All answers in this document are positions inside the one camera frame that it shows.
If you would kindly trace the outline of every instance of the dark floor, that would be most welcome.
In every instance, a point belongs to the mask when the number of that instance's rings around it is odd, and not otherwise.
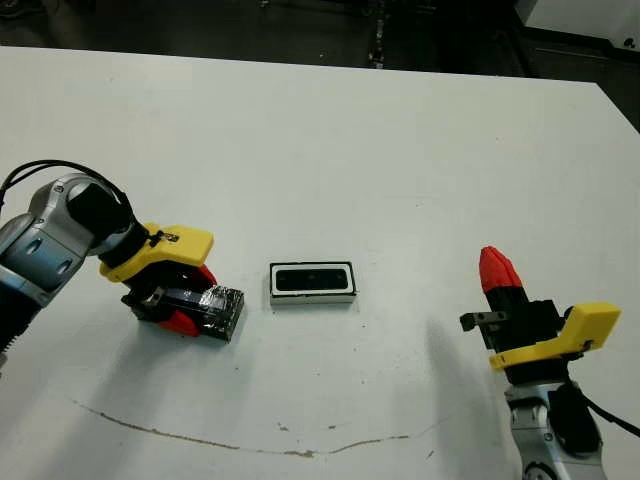
[[[0,44],[366,68],[384,18],[384,68],[595,81],[640,130],[640,53],[523,29],[509,0],[358,1],[45,0],[0,20]]]

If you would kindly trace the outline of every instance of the black cable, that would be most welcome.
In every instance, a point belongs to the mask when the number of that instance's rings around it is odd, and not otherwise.
[[[44,170],[46,168],[52,168],[52,167],[72,168],[74,170],[78,170],[102,182],[103,184],[105,184],[107,187],[111,189],[116,199],[120,202],[120,204],[123,207],[125,207],[128,210],[129,214],[133,217],[133,209],[131,208],[129,199],[127,198],[127,196],[122,190],[120,190],[118,187],[116,187],[113,183],[111,183],[109,180],[107,180],[105,177],[103,177],[101,174],[99,174],[95,170],[92,170],[89,167],[85,167],[84,165],[80,165],[74,162],[67,162],[65,160],[35,160],[33,162],[28,162],[15,168],[7,176],[7,178],[5,178],[4,182],[2,182],[2,185],[0,186],[0,210],[4,205],[4,196],[7,193],[7,190],[15,186],[16,184],[20,183],[24,179],[30,177],[31,175],[41,170]],[[29,171],[19,176],[18,178],[16,178],[20,173],[24,172],[25,170],[29,170]]]
[[[590,399],[588,399],[584,395],[584,393],[582,394],[582,398],[584,398],[584,401],[587,402],[587,405],[589,406],[589,408],[591,410],[593,410],[595,413],[600,415],[607,422],[615,423],[620,428],[626,430],[630,434],[635,435],[636,437],[640,437],[640,428],[636,427],[635,425],[633,425],[633,424],[631,424],[631,423],[629,423],[629,422],[627,422],[625,420],[622,420],[621,418],[616,417],[612,413],[607,412],[604,408],[599,407],[598,405],[593,403]]]

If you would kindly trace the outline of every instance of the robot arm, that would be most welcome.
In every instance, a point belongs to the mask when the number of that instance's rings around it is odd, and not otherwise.
[[[87,256],[126,256],[147,236],[114,193],[88,175],[67,175],[40,188],[28,212],[0,229],[0,304],[9,306],[0,351],[24,332]]]
[[[35,166],[20,179],[47,168]],[[140,320],[182,335],[230,340],[243,305],[238,290],[217,285],[204,265],[213,235],[175,226],[141,225],[126,196],[104,177],[78,168],[40,188],[28,212],[0,229],[0,352],[64,288],[87,256],[130,291],[122,298]],[[0,202],[15,171],[0,188]]]
[[[561,317],[551,300],[529,301],[511,262],[493,247],[482,250],[480,277],[491,312],[467,313],[460,321],[464,331],[480,328],[495,352],[491,367],[511,384],[505,397],[522,478],[605,480],[593,406],[567,366],[603,346],[620,310],[581,304]]]

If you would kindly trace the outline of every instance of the brown stain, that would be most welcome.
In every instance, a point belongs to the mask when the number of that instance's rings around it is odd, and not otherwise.
[[[177,433],[170,433],[170,432],[163,432],[161,430],[158,430],[156,428],[148,428],[148,427],[143,427],[141,425],[136,425],[135,423],[129,423],[129,422],[125,422],[124,420],[120,420],[119,418],[116,417],[112,417],[111,415],[108,415],[104,412],[100,412],[98,410],[95,410],[87,405],[84,405],[76,400],[72,400],[70,399],[71,402],[74,405],[77,405],[78,407],[82,408],[83,410],[96,415],[104,420],[107,420],[108,422],[114,423],[116,425],[120,425],[121,427],[125,427],[131,430],[135,430],[138,432],[142,432],[142,433],[148,433],[151,435],[157,435],[160,437],[164,437],[164,438],[172,438],[175,440],[182,440],[184,442],[191,442],[191,443],[196,443],[199,445],[206,445],[209,447],[215,447],[215,448],[223,448],[225,450],[237,450],[237,451],[242,451],[242,452],[249,452],[249,453],[262,453],[265,455],[287,455],[287,456],[295,456],[295,457],[300,457],[300,458],[306,458],[306,459],[312,459],[314,458],[314,456],[328,456],[328,455],[336,455],[339,453],[342,453],[346,450],[350,450],[352,448],[357,448],[357,447],[362,447],[364,445],[373,445],[373,444],[378,444],[378,443],[383,443],[383,442],[388,442],[388,441],[399,441],[399,440],[410,440],[410,439],[414,439],[414,438],[420,438],[423,435],[425,435],[428,431],[438,427],[439,425],[441,425],[442,423],[446,422],[450,417],[447,417],[445,419],[440,420],[439,422],[430,425],[429,427],[425,428],[424,430],[422,430],[421,432],[418,432],[414,435],[393,435],[390,437],[383,437],[383,438],[373,438],[370,440],[360,440],[359,442],[353,442],[350,443],[348,445],[345,445],[343,447],[340,448],[336,448],[334,450],[328,450],[328,451],[322,451],[322,450],[304,450],[304,451],[300,451],[300,450],[285,450],[285,451],[281,451],[281,450],[265,450],[265,449],[255,449],[255,448],[245,448],[245,447],[241,447],[238,445],[229,445],[227,443],[221,443],[221,442],[214,442],[211,440],[206,440],[203,438],[196,438],[196,437],[190,437],[187,435],[180,435]],[[330,430],[333,430],[336,428],[336,425],[330,425],[328,427]],[[427,460],[429,458],[431,458],[431,456],[433,455],[434,451],[432,450],[428,456],[427,456]]]
[[[286,452],[282,452],[282,455],[295,455],[296,457],[302,458],[313,458],[313,454],[318,453],[313,450],[305,450],[304,452],[299,452],[297,450],[287,450]]]
[[[349,445],[345,445],[344,447],[336,448],[335,450],[329,450],[326,453],[328,455],[335,455],[336,453],[344,452],[345,450],[349,450],[350,448],[361,447],[362,445],[382,443],[382,442],[387,442],[389,440],[407,440],[409,438],[411,438],[409,435],[394,435],[392,437],[374,438],[372,440],[361,440],[359,442],[354,442],[354,443],[350,443]]]

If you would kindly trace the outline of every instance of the red cone tip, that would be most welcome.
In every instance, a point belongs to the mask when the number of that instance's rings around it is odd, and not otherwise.
[[[496,287],[522,287],[511,261],[495,247],[480,252],[480,282],[484,293]]]

